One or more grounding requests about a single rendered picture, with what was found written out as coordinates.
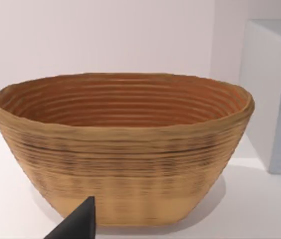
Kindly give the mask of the brown woven basket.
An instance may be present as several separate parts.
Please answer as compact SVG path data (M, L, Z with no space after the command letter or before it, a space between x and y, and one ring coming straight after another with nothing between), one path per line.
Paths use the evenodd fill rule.
M102 226L185 217L227 166L255 109L244 88L164 73L82 73L0 90L0 132L63 217L94 196Z

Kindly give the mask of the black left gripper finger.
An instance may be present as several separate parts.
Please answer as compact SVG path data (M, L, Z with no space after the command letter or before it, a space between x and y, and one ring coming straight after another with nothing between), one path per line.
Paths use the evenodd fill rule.
M95 197L87 197L64 218L44 239L95 239Z

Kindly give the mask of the pale microwave oven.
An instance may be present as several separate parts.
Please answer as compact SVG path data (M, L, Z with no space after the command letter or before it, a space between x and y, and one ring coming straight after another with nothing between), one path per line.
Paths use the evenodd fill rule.
M247 137L266 170L281 174L281 19L246 24L239 83L255 101Z

